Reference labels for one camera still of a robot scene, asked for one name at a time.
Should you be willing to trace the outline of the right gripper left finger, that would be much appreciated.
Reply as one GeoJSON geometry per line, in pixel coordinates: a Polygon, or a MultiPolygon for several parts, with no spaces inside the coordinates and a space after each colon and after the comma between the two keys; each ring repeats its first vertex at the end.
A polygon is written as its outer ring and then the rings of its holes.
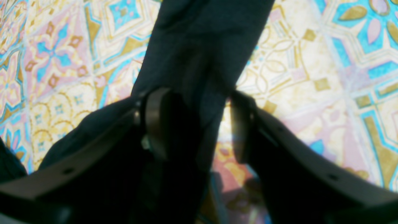
{"type": "Polygon", "coordinates": [[[165,128],[169,88],[140,95],[76,152],[1,184],[2,224],[82,224],[124,220],[143,167],[170,159],[165,128]]]}

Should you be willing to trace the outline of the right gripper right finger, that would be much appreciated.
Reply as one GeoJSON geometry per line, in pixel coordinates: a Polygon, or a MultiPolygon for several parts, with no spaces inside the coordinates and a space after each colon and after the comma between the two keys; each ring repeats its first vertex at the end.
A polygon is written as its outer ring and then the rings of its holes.
{"type": "Polygon", "coordinates": [[[233,149],[261,181],[274,224],[396,224],[397,194],[318,155],[240,91],[231,95],[233,149]]]}

